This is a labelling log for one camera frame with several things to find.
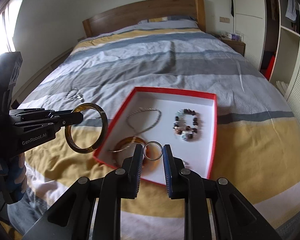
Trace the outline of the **large silver bangle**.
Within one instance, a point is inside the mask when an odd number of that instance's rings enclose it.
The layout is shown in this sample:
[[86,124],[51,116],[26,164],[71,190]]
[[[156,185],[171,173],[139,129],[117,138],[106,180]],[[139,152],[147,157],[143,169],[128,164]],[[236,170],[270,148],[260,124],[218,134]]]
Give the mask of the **large silver bangle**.
[[77,93],[78,93],[78,89],[72,88],[67,92],[65,99],[70,99],[70,98],[76,97]]

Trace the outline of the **amber bangle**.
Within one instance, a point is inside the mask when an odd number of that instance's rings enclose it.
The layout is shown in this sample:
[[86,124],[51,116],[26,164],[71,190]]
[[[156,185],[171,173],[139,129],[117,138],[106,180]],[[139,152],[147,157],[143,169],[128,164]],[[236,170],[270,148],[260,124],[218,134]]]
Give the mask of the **amber bangle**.
[[145,146],[146,142],[136,136],[132,137],[126,137],[122,140],[120,140],[114,147],[113,150],[111,150],[111,157],[112,157],[112,163],[115,167],[121,167],[122,161],[120,155],[123,156],[127,155],[130,152],[133,152],[131,148],[133,148],[136,144],[141,144],[142,146]]

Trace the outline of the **silver ring bangle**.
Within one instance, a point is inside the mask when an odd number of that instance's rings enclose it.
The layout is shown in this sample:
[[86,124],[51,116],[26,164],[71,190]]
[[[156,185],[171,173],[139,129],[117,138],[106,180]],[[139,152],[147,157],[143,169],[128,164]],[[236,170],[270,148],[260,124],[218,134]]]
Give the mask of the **silver ring bangle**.
[[143,157],[149,161],[157,161],[159,160],[162,153],[162,145],[157,141],[149,141],[143,146]]

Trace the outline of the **red jewelry box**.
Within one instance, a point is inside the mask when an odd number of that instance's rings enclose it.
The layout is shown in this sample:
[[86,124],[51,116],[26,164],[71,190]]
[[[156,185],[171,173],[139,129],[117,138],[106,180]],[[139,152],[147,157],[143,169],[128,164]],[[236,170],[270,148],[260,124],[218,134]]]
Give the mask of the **red jewelry box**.
[[[188,141],[173,130],[175,116],[183,109],[195,111],[198,118],[198,133]],[[186,168],[209,178],[217,137],[217,96],[194,90],[135,87],[110,122],[103,144],[94,152],[95,160],[115,167],[111,150],[135,132],[141,132],[145,142],[169,144]]]

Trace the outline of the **striped duvet cover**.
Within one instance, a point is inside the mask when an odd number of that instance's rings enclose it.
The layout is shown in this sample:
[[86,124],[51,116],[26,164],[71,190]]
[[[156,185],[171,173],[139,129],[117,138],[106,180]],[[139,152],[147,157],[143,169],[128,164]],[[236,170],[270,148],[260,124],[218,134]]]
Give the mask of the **striped duvet cover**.
[[242,55],[191,21],[138,24],[79,42],[21,108],[102,107],[102,146],[79,154],[64,131],[25,154],[28,188],[9,205],[25,234],[80,177],[97,179],[147,143],[135,200],[121,204],[122,239],[182,239],[184,204],[165,190],[160,147],[185,167],[230,181],[282,239],[300,233],[300,125],[281,93]]

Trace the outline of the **window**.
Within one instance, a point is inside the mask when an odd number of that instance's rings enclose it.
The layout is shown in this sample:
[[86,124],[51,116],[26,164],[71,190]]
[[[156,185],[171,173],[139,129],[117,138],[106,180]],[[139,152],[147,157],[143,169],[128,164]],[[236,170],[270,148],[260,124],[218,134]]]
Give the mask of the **window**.
[[0,55],[15,52],[13,37],[22,1],[11,0],[0,14]]

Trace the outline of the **red item in wardrobe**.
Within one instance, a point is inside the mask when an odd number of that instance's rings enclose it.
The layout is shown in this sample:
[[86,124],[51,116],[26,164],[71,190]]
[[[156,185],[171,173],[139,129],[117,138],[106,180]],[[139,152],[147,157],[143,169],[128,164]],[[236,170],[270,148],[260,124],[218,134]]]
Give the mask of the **red item in wardrobe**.
[[275,56],[272,55],[269,61],[269,64],[267,66],[267,68],[264,70],[264,77],[269,81],[273,68],[274,68],[274,63],[275,63]]

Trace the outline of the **wooden nightstand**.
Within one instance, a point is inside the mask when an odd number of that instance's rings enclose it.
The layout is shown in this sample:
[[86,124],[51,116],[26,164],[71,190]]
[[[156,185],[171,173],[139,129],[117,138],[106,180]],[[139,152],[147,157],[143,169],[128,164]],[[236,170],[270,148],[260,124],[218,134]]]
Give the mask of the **wooden nightstand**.
[[232,40],[228,37],[224,37],[218,34],[214,35],[216,38],[221,40],[223,43],[227,44],[230,48],[232,48],[235,52],[241,54],[242,56],[245,55],[245,43],[242,41]]

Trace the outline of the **grey pillow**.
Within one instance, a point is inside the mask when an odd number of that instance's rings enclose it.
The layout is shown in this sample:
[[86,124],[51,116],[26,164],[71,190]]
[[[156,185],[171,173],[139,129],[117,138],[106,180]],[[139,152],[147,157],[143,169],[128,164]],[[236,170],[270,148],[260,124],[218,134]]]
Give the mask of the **grey pillow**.
[[196,19],[186,15],[174,15],[141,20],[138,22],[138,25],[149,29],[198,29]]

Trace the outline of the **wooden headboard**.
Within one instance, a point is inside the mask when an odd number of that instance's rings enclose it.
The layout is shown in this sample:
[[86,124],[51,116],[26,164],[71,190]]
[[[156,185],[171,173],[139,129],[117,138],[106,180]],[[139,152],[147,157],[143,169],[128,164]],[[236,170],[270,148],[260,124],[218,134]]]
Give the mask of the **wooden headboard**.
[[145,0],[107,10],[82,22],[86,37],[135,25],[141,20],[173,15],[187,15],[206,31],[204,0]]

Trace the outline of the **white wardrobe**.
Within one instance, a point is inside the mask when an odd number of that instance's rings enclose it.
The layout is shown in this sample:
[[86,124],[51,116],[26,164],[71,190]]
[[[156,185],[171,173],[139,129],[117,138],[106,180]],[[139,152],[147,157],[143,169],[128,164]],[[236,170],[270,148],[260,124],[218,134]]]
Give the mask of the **white wardrobe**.
[[[235,61],[230,98],[235,110],[220,122],[262,122],[291,131],[300,128],[300,29],[285,18],[287,0],[234,0],[234,33],[245,43]],[[300,28],[300,11],[298,15]],[[271,56],[274,68],[264,77]]]

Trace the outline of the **striped hanging shirt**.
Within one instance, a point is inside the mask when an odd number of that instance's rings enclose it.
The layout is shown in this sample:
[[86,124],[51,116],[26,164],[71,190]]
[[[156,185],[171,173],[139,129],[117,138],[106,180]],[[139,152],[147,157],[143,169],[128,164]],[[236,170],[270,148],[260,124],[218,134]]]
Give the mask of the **striped hanging shirt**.
[[296,23],[297,13],[296,13],[296,0],[287,0],[287,9],[285,17],[290,20],[290,22]]

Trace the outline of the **low white wall cabinet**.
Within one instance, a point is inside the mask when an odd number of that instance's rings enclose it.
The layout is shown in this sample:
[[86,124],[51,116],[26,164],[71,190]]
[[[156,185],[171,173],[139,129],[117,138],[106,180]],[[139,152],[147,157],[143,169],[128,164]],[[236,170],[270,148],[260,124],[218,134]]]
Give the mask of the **low white wall cabinet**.
[[36,74],[26,81],[21,88],[12,96],[10,109],[17,109],[27,96],[58,66],[60,66],[72,52],[73,47],[64,51],[45,66],[43,66]]

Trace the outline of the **wall switch plate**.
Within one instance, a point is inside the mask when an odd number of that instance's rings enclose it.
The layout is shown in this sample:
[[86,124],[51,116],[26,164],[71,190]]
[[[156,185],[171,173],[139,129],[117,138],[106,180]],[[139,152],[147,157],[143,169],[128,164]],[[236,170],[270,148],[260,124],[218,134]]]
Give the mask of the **wall switch plate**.
[[220,17],[219,21],[222,23],[230,23],[230,18],[227,17]]

